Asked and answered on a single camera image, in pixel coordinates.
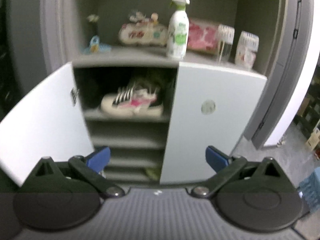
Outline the right white cabinet door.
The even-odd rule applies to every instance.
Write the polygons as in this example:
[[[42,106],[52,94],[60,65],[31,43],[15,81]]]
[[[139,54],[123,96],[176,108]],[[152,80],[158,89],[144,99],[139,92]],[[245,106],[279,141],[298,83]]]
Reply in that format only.
[[[205,151],[231,154],[259,102],[267,78],[229,65],[180,62],[161,184],[192,183],[214,174]]]

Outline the white cabinet door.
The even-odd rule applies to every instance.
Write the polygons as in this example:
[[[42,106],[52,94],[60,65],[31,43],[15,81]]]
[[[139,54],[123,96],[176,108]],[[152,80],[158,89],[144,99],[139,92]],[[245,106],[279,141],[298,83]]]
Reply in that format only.
[[[267,78],[229,65],[180,62],[161,184],[192,183],[214,174],[205,151],[231,154],[259,102]]]
[[[1,121],[1,168],[18,186],[42,157],[67,161],[93,150],[70,62],[41,81]]]

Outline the yellow-green shoe on shelf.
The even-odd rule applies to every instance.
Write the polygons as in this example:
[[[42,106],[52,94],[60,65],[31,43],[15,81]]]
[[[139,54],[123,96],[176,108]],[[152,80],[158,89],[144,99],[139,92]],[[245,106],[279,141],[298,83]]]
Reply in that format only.
[[[145,173],[147,177],[152,181],[159,181],[161,177],[162,169],[159,167],[148,167],[145,168]]]

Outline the left white cabinet door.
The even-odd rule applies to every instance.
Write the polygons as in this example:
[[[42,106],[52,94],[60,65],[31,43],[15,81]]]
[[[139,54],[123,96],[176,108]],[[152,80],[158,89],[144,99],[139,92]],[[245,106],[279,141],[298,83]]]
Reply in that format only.
[[[18,186],[42,157],[67,161],[93,150],[70,62],[41,81],[1,121],[1,168]]]

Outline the grey shoe cabinet shelves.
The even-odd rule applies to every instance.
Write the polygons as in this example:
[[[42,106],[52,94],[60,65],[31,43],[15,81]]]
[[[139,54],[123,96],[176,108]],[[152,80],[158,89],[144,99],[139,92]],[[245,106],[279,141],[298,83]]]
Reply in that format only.
[[[162,48],[117,47],[110,52],[79,55],[72,60],[89,137],[95,147],[109,146],[112,151],[111,163],[106,169],[110,179],[122,183],[161,184],[160,180],[150,180],[145,168],[162,169],[163,166],[180,62],[232,64],[243,68],[229,62],[217,63],[195,53],[188,53],[183,60],[172,60]],[[163,114],[118,117],[102,112],[103,97],[116,94],[134,79],[147,79],[161,87]]]

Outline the pink white sneaker on shelf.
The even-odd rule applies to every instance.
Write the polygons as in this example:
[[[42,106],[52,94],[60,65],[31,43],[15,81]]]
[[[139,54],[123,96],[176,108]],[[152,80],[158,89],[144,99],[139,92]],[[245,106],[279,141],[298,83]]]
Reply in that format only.
[[[118,116],[153,116],[163,114],[161,87],[147,79],[134,79],[116,94],[106,94],[100,103],[102,112]]]

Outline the blue plastic basket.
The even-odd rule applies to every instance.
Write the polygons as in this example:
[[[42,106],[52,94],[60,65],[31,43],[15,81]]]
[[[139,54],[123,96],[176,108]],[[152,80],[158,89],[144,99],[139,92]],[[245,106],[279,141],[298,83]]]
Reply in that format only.
[[[320,182],[319,182],[320,167],[314,169],[314,171],[305,178],[299,184],[299,192],[302,193],[302,197],[306,201],[311,213],[319,210],[319,196],[320,196]]]

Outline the blue ornament on cabinet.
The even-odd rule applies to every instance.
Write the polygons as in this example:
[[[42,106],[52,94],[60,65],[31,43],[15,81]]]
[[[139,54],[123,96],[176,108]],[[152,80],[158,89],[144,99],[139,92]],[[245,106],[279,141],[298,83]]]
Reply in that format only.
[[[84,54],[104,53],[110,52],[111,50],[112,47],[110,45],[101,43],[99,36],[95,35],[91,38],[89,46],[84,50]]]

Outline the right clear air freshener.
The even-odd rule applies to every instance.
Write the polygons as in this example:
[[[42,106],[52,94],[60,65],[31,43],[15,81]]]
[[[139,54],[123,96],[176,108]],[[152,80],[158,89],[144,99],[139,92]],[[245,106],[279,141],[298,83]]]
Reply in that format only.
[[[258,48],[259,37],[252,33],[242,31],[236,48],[235,64],[247,69],[252,69],[257,57]]]

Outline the clear air freshener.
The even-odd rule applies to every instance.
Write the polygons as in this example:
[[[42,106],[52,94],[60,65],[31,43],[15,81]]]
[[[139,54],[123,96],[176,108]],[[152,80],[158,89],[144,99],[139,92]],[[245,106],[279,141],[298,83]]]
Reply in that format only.
[[[258,48],[259,37],[252,33],[242,31],[236,48],[235,64],[247,69],[252,69],[257,57]]]
[[[217,61],[227,62],[229,60],[234,41],[235,29],[220,24],[217,29]]]

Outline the pink patterned box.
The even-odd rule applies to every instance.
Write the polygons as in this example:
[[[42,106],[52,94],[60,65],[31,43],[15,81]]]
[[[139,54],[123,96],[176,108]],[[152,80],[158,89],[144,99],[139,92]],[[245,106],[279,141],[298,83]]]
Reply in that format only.
[[[190,18],[187,49],[213,55],[217,49],[219,25],[217,22]]]

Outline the left clear air freshener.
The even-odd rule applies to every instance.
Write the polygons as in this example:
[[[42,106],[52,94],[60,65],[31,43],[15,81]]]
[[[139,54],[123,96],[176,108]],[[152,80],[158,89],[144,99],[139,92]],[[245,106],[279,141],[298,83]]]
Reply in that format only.
[[[235,29],[220,24],[217,29],[217,61],[227,62],[229,60],[234,41]]]

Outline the white green bottle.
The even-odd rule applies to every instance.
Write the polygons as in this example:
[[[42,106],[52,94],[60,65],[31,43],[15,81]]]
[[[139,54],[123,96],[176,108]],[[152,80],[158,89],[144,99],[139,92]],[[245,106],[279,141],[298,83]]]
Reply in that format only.
[[[189,18],[185,10],[190,0],[171,0],[171,3],[176,10],[169,21],[166,55],[174,60],[182,60],[187,51]]]

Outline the white decorated tissue box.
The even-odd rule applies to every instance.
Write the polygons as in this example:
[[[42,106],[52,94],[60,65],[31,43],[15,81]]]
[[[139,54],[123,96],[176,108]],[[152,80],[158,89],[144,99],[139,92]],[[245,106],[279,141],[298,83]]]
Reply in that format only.
[[[130,22],[123,24],[118,33],[119,41],[128,46],[166,46],[168,28],[158,18],[156,12],[147,17],[141,11],[131,11]]]

